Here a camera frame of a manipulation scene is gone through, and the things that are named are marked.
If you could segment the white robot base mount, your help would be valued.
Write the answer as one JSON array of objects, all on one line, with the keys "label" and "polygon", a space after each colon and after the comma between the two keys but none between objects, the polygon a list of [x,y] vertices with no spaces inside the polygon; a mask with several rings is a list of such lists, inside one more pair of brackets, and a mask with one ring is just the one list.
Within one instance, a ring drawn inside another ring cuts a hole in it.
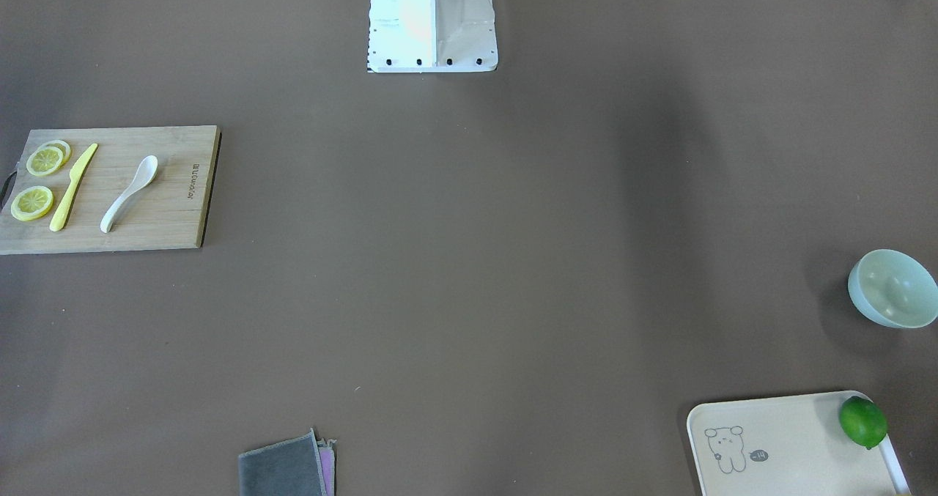
[{"label": "white robot base mount", "polygon": [[499,63],[493,0],[371,0],[370,73],[483,73]]}]

